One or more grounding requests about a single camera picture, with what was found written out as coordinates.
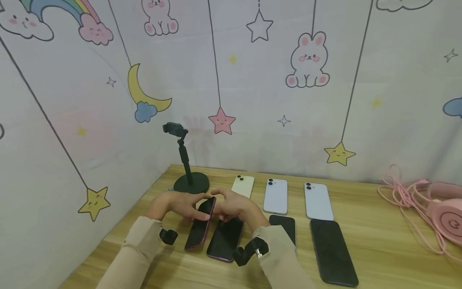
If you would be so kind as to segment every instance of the beige sleeve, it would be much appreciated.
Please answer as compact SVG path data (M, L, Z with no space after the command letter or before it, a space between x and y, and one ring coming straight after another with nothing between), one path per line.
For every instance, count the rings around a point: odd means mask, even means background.
M139 289L159 247L162 222L139 217L97 289Z
M268 244L269 252L259 262L271 288L315 288L298 262L295 246L282 226L259 227L253 234L253 238L255 237Z

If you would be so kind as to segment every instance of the stand base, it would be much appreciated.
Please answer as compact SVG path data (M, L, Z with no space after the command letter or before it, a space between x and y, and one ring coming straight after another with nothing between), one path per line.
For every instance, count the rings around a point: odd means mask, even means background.
M191 174L193 176L193 184L188 184L186 175L183 175L178 180L176 180L175 184L173 185L173 189L175 191L190 194L200 194L207 192L210 186L208 177L201 172L193 172Z

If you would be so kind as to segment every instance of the black wrist strap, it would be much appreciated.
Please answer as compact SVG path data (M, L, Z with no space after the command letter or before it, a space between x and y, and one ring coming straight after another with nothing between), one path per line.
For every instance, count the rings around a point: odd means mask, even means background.
M261 257L269 252L268 244L258 237L253 238L245 248L239 247L233 252L234 261L239 267L246 265L254 254Z
M160 230L159 238L167 245L173 245L176 238L178 237L178 233L173 230Z

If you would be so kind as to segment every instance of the black phone screen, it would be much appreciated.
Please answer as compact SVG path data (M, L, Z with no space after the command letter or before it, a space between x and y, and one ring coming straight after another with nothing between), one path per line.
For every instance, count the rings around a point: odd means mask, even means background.
M232 254L239 245L243 226L244 222L237 217L228 222L218 222L207 248L207 255L225 262L232 262L234 260Z
M289 238L292 240L292 243L297 247L297 237L295 232L295 220L290 217L271 215L269 216L269 223L272 226L282 226L286 231Z
M210 214L215 205L215 200L215 197L206 200L199 206L197 210L200 212L204 212L206 214ZM186 245L184 246L185 250L192 249L194 246L200 245L205 241L205 238L207 237L209 222L210 219L208 221L193 221L191 231L189 232L188 240L186 241Z
M339 224L312 219L310 226L321 279L329 284L356 287L358 276Z

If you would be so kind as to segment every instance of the hand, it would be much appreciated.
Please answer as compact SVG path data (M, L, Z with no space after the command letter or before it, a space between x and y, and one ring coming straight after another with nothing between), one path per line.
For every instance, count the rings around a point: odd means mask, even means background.
M165 215L173 211L184 217L186 224L191 223L194 219L207 221L210 215L196 210L196 204L202 199L210 199L212 196L205 193L192 195L178 191L166 191L155 197L146 213L146 217L162 221Z
M220 204L216 204L213 209L214 214L220 215L220 220L227 222L238 217L241 221L247 223L251 232L254 232L260 226L270 226L258 205L246 196L225 189L212 190L211 194L221 194L225 197L225 200Z

